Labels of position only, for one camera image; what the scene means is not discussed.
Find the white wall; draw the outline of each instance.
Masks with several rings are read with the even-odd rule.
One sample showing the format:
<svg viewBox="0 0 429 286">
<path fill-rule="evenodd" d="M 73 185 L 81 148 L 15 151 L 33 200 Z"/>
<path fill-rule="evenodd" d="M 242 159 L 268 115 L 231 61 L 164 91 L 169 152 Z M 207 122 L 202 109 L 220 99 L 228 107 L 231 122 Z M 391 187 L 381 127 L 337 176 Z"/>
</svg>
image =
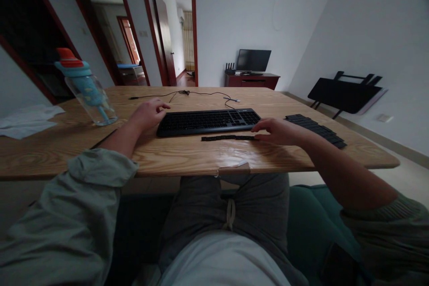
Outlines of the white wall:
<svg viewBox="0 0 429 286">
<path fill-rule="evenodd" d="M 110 28 L 112 30 L 113 36 L 118 45 L 122 60 L 124 64 L 131 64 L 130 54 L 128 53 L 128 48 L 126 46 L 124 36 L 122 35 L 121 28 L 119 27 L 117 16 L 126 17 L 126 10 L 122 4 L 98 4 L 103 7 L 104 12 L 106 13 L 107 20 L 109 22 Z"/>
<path fill-rule="evenodd" d="M 103 74 L 109 74 L 75 0 L 49 0 L 82 58 Z M 235 61 L 240 48 L 271 49 L 268 72 L 281 76 L 277 90 L 287 90 L 327 0 L 196 0 L 198 69 L 200 86 L 223 86 L 224 64 Z M 128 0 L 139 36 L 143 60 L 152 86 L 161 78 L 144 0 Z"/>
<path fill-rule="evenodd" d="M 2 64 L 0 81 L 0 118 L 28 106 L 52 104 L 0 46 Z"/>
<path fill-rule="evenodd" d="M 174 68 L 176 76 L 178 76 L 185 69 L 185 53 L 183 48 L 183 33 L 177 15 L 177 2 L 176 0 L 164 0 L 167 7 L 168 26 L 170 28 L 171 47 L 174 52 Z"/>
<path fill-rule="evenodd" d="M 307 98 L 339 70 L 383 76 L 389 89 L 366 114 L 342 117 L 429 156 L 429 0 L 329 0 L 289 91 Z"/>
</svg>

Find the television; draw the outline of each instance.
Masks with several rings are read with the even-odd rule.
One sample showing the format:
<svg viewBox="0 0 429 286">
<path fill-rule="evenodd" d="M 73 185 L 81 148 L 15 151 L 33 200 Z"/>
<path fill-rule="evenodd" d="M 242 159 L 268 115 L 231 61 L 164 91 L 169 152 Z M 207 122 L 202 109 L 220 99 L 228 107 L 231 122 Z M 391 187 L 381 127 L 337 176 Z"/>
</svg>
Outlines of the television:
<svg viewBox="0 0 429 286">
<path fill-rule="evenodd" d="M 308 98 L 338 108 L 347 113 L 358 113 L 381 87 L 319 78 Z"/>
<path fill-rule="evenodd" d="M 245 73 L 264 72 L 270 55 L 270 50 L 240 49 L 236 70 Z"/>
</svg>

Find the white shirt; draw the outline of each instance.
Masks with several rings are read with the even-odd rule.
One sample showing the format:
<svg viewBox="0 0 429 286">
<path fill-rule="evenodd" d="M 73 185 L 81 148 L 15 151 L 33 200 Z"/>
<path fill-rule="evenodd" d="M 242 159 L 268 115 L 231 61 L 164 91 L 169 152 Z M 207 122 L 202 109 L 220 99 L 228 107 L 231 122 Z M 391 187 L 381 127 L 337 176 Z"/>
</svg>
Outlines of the white shirt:
<svg viewBox="0 0 429 286">
<path fill-rule="evenodd" d="M 223 230 L 197 236 L 167 268 L 160 284 L 290 286 L 261 246 Z"/>
</svg>

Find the napkin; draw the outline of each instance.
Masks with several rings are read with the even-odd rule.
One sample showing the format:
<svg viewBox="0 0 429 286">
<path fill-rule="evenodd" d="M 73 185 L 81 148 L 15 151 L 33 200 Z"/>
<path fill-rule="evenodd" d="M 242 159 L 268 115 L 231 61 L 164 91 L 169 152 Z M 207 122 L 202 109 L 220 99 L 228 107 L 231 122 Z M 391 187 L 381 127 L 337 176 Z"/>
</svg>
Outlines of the napkin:
<svg viewBox="0 0 429 286">
<path fill-rule="evenodd" d="M 46 107 L 45 105 L 19 109 L 5 118 L 0 118 L 0 135 L 23 139 L 55 126 L 57 123 L 48 122 L 48 119 L 64 112 L 59 106 Z"/>
</svg>

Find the right hand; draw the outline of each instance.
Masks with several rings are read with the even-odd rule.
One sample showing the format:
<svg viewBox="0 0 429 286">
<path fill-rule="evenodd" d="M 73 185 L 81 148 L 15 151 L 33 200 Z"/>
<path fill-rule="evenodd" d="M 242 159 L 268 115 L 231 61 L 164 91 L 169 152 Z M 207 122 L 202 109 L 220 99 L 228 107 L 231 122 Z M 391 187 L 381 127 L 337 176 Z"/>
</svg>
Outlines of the right hand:
<svg viewBox="0 0 429 286">
<path fill-rule="evenodd" d="M 264 118 L 252 128 L 251 132 L 259 132 L 260 130 L 266 130 L 270 134 L 258 134 L 255 135 L 255 139 L 277 145 L 301 146 L 306 139 L 314 134 L 302 126 L 279 118 Z"/>
<path fill-rule="evenodd" d="M 129 122 L 136 125 L 141 132 L 144 132 L 162 121 L 166 113 L 164 109 L 170 109 L 170 105 L 164 103 L 158 97 L 152 98 L 134 111 Z"/>
</svg>

